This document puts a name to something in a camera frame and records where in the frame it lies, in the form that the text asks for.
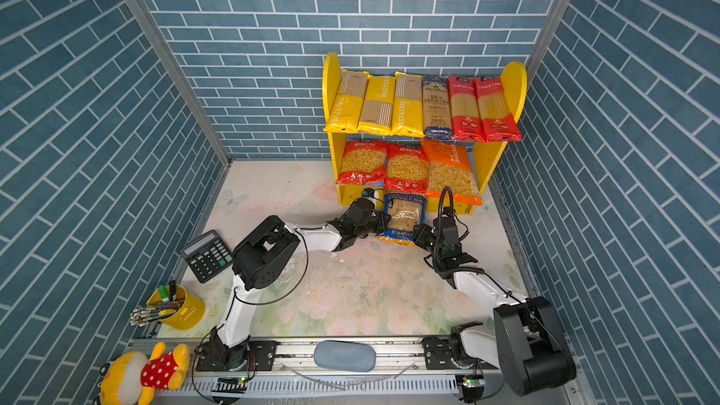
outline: blue pad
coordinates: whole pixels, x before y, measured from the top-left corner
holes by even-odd
[[[370,372],[375,351],[359,342],[323,341],[315,348],[315,364],[334,371]]]

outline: calculator keypad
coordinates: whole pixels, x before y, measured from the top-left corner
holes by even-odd
[[[196,253],[199,255],[192,258],[189,265],[201,284],[214,277],[233,261],[229,249],[220,238],[214,239]]]

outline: calculator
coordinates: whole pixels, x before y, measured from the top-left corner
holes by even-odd
[[[233,264],[233,253],[215,230],[193,239],[180,253],[201,284]]]

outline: orange pasta package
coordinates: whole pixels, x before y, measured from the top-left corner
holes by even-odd
[[[451,75],[448,77],[448,92],[453,139],[484,141],[473,80],[465,76]]]
[[[348,141],[336,184],[383,186],[386,159],[385,141]]]
[[[391,144],[387,152],[385,190],[425,194],[428,167],[428,158],[421,148]]]
[[[523,137],[508,110],[500,78],[479,76],[473,83],[485,141],[521,141]]]
[[[426,196],[439,198],[443,188],[449,186],[455,202],[482,205],[480,189],[470,157],[467,156],[467,149],[458,144],[429,139],[423,139],[422,145],[430,162]]]

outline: pasta package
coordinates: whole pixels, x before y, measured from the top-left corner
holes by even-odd
[[[521,141],[523,137],[513,114],[508,110],[500,78],[479,76],[473,83],[486,142]]]
[[[390,223],[386,231],[377,234],[377,238],[414,246],[413,231],[425,219],[427,199],[419,194],[386,193],[384,201],[384,212],[390,214]]]
[[[482,205],[473,165],[465,147],[427,139],[422,140],[422,145],[430,162],[426,195],[440,197],[443,188],[449,186],[455,202]]]
[[[452,140],[448,83],[441,76],[423,76],[423,133],[428,140]]]
[[[393,99],[395,99],[395,77],[391,75],[370,76],[367,81],[365,102],[360,113],[358,131],[366,131],[383,137],[390,136]]]
[[[325,131],[357,133],[362,103],[367,88],[367,72],[343,70],[343,78],[337,88],[337,96],[330,111]]]
[[[423,76],[395,73],[395,100],[392,104],[392,136],[422,138]]]
[[[383,186],[387,145],[385,141],[348,141],[336,184]]]
[[[459,75],[449,76],[448,92],[453,138],[460,141],[471,138],[475,141],[484,141],[473,80]]]
[[[388,191],[425,194],[428,159],[421,148],[391,144],[387,151],[384,187]]]

